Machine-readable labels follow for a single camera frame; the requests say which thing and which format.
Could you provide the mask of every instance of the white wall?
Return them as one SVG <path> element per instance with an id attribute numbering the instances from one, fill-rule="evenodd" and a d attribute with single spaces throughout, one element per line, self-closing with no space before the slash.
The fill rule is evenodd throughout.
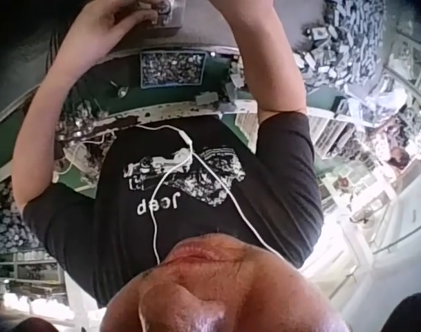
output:
<path id="1" fill-rule="evenodd" d="M 399 197 L 384 244 L 421 225 L 421 176 Z M 413 222 L 413 211 L 416 221 Z M 378 332 L 393 309 L 405 298 L 421 293 L 421 230 L 392 252 L 375 256 L 370 286 L 355 294 L 342 311 L 354 332 Z"/>
<path id="2" fill-rule="evenodd" d="M 343 317 L 354 332 L 381 331 L 393 309 L 414 293 L 421 293 L 421 254 L 408 264 L 375 269 L 373 283 L 360 305 Z"/>

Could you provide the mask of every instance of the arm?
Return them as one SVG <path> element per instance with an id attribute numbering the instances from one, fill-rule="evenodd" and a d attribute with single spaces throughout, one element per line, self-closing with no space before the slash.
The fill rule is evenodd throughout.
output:
<path id="1" fill-rule="evenodd" d="M 259 122 L 279 112 L 306 113 L 306 88 L 273 1 L 210 1 L 233 31 Z"/>
<path id="2" fill-rule="evenodd" d="M 312 253 L 324 224 L 308 117 L 286 112 L 264 121 L 256 155 L 277 184 L 282 244 L 288 260 L 299 268 Z"/>
<path id="3" fill-rule="evenodd" d="M 21 212 L 52 183 L 55 125 L 72 85 L 135 24 L 157 18 L 155 10 L 140 10 L 115 21 L 115 13 L 132 3 L 133 0 L 94 0 L 69 30 L 30 105 L 15 145 L 12 185 Z"/>
<path id="4" fill-rule="evenodd" d="M 55 125 L 74 81 L 52 67 L 30 105 L 15 145 L 12 186 L 22 212 L 52 183 Z"/>

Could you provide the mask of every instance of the white cable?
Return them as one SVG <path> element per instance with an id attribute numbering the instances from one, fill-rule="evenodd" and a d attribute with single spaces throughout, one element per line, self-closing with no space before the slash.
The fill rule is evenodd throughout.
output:
<path id="1" fill-rule="evenodd" d="M 65 170 L 65 171 L 62 171 L 62 172 L 56 172 L 58 175 L 66 175 L 67 173 L 69 173 L 69 171 L 72 169 L 72 166 L 73 166 L 73 164 L 75 163 L 75 158 L 77 157 L 77 152 L 78 152 L 78 149 L 83 145 L 83 144 L 85 144 L 85 143 L 90 143 L 90 144 L 96 144 L 96 145 L 100 145 L 100 144 L 102 144 L 102 143 L 104 143 L 104 139 L 106 138 L 106 134 L 107 134 L 107 132 L 105 132 L 105 133 L 103 133 L 103 135 L 102 135 L 102 139 L 101 139 L 101 141 L 100 142 L 96 142 L 96 141 L 94 141 L 94 140 L 85 140 L 85 141 L 83 141 L 83 142 L 79 142 L 78 144 L 77 144 L 77 146 L 75 147 L 75 149 L 73 150 L 73 154 L 72 154 L 72 160 L 70 160 L 69 162 L 71 163 L 70 165 L 69 165 L 69 167 L 67 167 L 67 169 Z"/>
<path id="2" fill-rule="evenodd" d="M 259 240 L 259 242 L 262 243 L 262 245 L 267 248 L 270 252 L 273 252 L 276 256 L 278 256 L 279 258 L 281 258 L 283 261 L 285 261 L 284 257 L 281 256 L 281 254 L 279 252 L 277 252 L 274 248 L 272 248 L 271 246 L 269 246 L 261 237 L 261 235 L 258 233 L 258 231 L 253 227 L 253 225 L 248 221 L 247 217 L 244 215 L 243 211 L 241 210 L 238 201 L 236 200 L 236 198 L 233 196 L 232 192 L 230 191 L 230 189 L 225 185 L 225 183 L 221 180 L 221 178 L 219 176 L 217 176 L 215 174 L 215 172 L 212 171 L 212 169 L 205 163 L 205 161 L 203 159 L 201 159 L 200 156 L 198 156 L 198 154 L 193 153 L 193 155 L 195 156 L 196 159 L 198 159 L 198 161 L 201 163 L 201 165 L 204 166 L 204 168 L 209 171 L 209 173 L 223 186 L 224 190 L 228 193 L 228 195 L 230 196 L 230 198 L 233 201 L 233 204 L 235 204 L 236 209 L 238 210 L 239 215 L 241 216 L 241 218 L 244 220 L 245 224 L 248 226 L 248 228 L 253 232 L 253 234 L 257 237 L 257 239 Z"/>
<path id="3" fill-rule="evenodd" d="M 152 197 L 150 198 L 149 201 L 149 211 L 150 211 L 150 216 L 152 218 L 152 222 L 153 222 L 153 252 L 155 253 L 155 257 L 156 257 L 156 263 L 159 265 L 161 260 L 160 260 L 160 255 L 158 254 L 158 248 L 157 248 L 157 238 L 158 238 L 158 224 L 156 223 L 156 219 L 155 219 L 155 213 L 153 211 L 153 208 L 151 208 L 151 202 L 155 199 L 156 194 L 158 193 L 158 190 L 161 188 L 162 183 L 164 183 L 164 181 L 166 180 L 166 178 L 174 173 L 177 169 L 181 168 L 182 166 L 184 166 L 185 164 L 187 164 L 189 161 L 192 160 L 193 158 L 193 146 L 192 146 L 192 141 L 190 139 L 190 137 L 181 129 L 178 129 L 176 127 L 173 126 L 169 126 L 168 124 L 164 125 L 164 126 L 160 126 L 160 127 L 146 127 L 143 126 L 141 124 L 139 124 L 137 127 L 139 128 L 143 128 L 143 129 L 147 129 L 147 130 L 160 130 L 160 129 L 171 129 L 174 131 L 177 131 L 181 138 L 185 141 L 185 143 L 189 146 L 190 148 L 190 155 L 184 159 L 181 163 L 177 164 L 175 167 L 172 167 L 166 174 L 164 174 L 164 176 L 161 178 L 161 181 L 157 184 L 155 190 L 153 191 Z"/>

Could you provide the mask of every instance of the t-shirt print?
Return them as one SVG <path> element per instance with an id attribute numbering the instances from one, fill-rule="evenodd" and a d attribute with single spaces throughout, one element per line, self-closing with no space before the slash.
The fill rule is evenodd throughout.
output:
<path id="1" fill-rule="evenodd" d="M 234 181 L 241 182 L 245 171 L 235 151 L 229 147 L 204 149 L 198 154 L 230 190 Z M 173 167 L 189 159 L 190 150 L 182 148 L 166 159 L 160 156 L 144 157 L 129 163 L 123 171 L 131 191 L 155 190 L 162 177 Z M 227 198 L 220 182 L 196 158 L 188 160 L 172 172 L 162 183 L 216 207 Z"/>

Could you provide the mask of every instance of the pile of components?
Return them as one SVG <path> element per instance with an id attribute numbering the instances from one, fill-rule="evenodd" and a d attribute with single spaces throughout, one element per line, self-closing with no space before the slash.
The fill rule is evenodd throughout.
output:
<path id="1" fill-rule="evenodd" d="M 308 93 L 375 78 L 385 12 L 384 0 L 327 0 L 326 24 L 306 31 L 311 51 L 294 54 Z"/>
<path id="2" fill-rule="evenodd" d="M 10 178 L 0 183 L 0 254 L 40 247 L 36 236 L 21 220 L 14 203 Z"/>
<path id="3" fill-rule="evenodd" d="M 201 85 L 206 56 L 205 52 L 143 52 L 141 88 Z"/>

